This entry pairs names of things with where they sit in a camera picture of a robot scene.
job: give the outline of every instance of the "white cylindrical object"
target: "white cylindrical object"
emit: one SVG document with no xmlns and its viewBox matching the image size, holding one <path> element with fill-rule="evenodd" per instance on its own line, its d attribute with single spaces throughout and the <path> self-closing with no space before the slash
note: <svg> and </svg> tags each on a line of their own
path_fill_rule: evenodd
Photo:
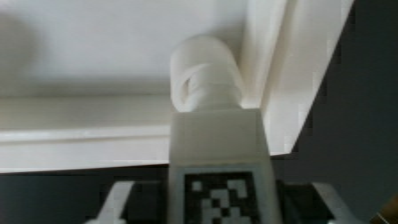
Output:
<svg viewBox="0 0 398 224">
<path fill-rule="evenodd" d="M 189 80 L 187 111 L 238 109 L 242 91 L 231 73 L 235 71 L 217 65 L 205 65 Z"/>
<path fill-rule="evenodd" d="M 235 57 L 226 44 L 210 36 L 192 37 L 173 53 L 171 93 L 180 112 L 240 104 L 244 82 Z M 214 102 L 199 106 L 210 98 Z"/>
</svg>

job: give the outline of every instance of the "qr-like tag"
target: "qr-like tag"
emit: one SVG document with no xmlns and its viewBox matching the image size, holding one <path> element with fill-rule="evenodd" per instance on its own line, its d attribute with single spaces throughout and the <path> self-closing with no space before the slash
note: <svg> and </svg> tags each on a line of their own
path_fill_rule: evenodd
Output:
<svg viewBox="0 0 398 224">
<path fill-rule="evenodd" d="M 262 223 L 253 172 L 185 175 L 185 223 Z"/>
</svg>

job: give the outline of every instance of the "white plastic part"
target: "white plastic part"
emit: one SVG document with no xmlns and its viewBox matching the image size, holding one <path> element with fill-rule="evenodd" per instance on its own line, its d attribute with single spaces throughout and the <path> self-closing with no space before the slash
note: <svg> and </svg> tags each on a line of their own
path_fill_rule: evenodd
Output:
<svg viewBox="0 0 398 224">
<path fill-rule="evenodd" d="M 171 98 L 180 112 L 192 109 L 187 106 L 189 80 L 196 75 L 203 78 L 205 74 L 214 73 L 228 74 L 224 78 L 219 77 L 217 81 L 214 80 L 214 84 L 231 85 L 228 80 L 233 77 L 231 86 L 238 90 L 231 89 L 231 91 L 244 93 L 244 82 L 231 50 L 215 37 L 196 36 L 178 46 L 171 58 Z"/>
<path fill-rule="evenodd" d="M 251 172 L 263 223 L 279 224 L 276 179 L 258 109 L 176 113 L 171 129 L 169 223 L 183 222 L 185 174 Z"/>
<path fill-rule="evenodd" d="M 128 201 L 128 195 L 134 187 L 134 181 L 116 182 L 109 197 L 103 203 L 103 208 L 98 214 L 96 220 L 86 222 L 86 224 L 125 224 L 127 221 L 121 219 L 121 213 Z"/>
<path fill-rule="evenodd" d="M 333 185 L 326 183 L 313 183 L 313 186 L 336 218 L 336 220 L 333 220 L 329 224 L 365 224 L 365 222 L 357 220 L 352 214 L 350 208 L 345 204 Z"/>
</svg>

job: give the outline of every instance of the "dark gray background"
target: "dark gray background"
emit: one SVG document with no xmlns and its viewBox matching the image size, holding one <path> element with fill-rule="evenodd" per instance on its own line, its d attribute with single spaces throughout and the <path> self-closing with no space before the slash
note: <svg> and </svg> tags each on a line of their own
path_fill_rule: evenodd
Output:
<svg viewBox="0 0 398 224">
<path fill-rule="evenodd" d="M 368 222 L 398 194 L 397 0 L 356 2 L 295 151 L 278 177 L 329 182 Z"/>
<path fill-rule="evenodd" d="M 398 1 L 359 0 L 295 153 L 274 159 L 274 167 L 286 181 L 334 185 L 365 221 L 398 193 L 397 66 Z M 143 168 L 93 172 L 0 176 L 0 223 L 82 223 L 98 213 L 114 176 L 164 175 Z"/>
</svg>

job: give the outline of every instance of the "white shelf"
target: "white shelf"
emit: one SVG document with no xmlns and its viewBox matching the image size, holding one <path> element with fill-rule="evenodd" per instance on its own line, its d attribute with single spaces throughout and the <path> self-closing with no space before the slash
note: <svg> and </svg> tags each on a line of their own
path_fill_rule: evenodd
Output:
<svg viewBox="0 0 398 224">
<path fill-rule="evenodd" d="M 167 163 L 169 56 L 198 34 L 233 49 L 244 106 L 290 153 L 352 2 L 0 1 L 0 172 Z"/>
</svg>

